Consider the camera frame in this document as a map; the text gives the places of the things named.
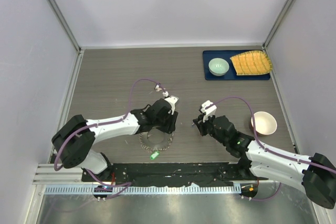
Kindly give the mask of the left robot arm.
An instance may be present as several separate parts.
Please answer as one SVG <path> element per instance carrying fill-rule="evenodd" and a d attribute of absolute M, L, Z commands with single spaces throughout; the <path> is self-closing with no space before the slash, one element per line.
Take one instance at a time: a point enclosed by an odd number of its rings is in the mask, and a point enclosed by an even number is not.
<path fill-rule="evenodd" d="M 104 140 L 124 135 L 143 135 L 157 129 L 167 135 L 175 131 L 178 102 L 169 96 L 148 104 L 142 109 L 113 118 L 86 120 L 79 114 L 73 116 L 53 137 L 52 144 L 57 152 L 54 169 L 70 169 L 79 166 L 87 174 L 105 182 L 112 174 L 112 165 L 103 153 L 92 147 Z"/>

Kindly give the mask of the key with green tag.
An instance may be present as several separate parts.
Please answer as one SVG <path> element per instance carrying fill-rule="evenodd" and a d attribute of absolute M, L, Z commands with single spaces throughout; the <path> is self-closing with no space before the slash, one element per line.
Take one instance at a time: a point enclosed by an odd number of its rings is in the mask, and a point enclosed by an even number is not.
<path fill-rule="evenodd" d="M 150 155 L 150 160 L 155 160 L 159 156 L 160 152 L 155 151 Z"/>

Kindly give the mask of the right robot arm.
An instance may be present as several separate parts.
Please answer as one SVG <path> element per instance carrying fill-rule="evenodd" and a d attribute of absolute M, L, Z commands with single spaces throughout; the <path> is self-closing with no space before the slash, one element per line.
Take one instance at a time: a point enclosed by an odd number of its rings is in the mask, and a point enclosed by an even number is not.
<path fill-rule="evenodd" d="M 315 204 L 335 207 L 335 166 L 320 154 L 300 155 L 274 148 L 235 129 L 225 116 L 201 114 L 193 120 L 200 135 L 209 135 L 237 158 L 242 179 L 252 176 L 275 180 L 303 193 Z"/>

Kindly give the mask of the metal disc with keyrings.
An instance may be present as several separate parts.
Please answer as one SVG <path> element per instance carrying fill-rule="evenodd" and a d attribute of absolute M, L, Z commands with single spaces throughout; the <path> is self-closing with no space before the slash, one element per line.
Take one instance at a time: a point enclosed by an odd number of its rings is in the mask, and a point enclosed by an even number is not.
<path fill-rule="evenodd" d="M 174 134 L 163 133 L 158 129 L 139 134 L 141 147 L 147 152 L 166 151 L 173 142 Z"/>

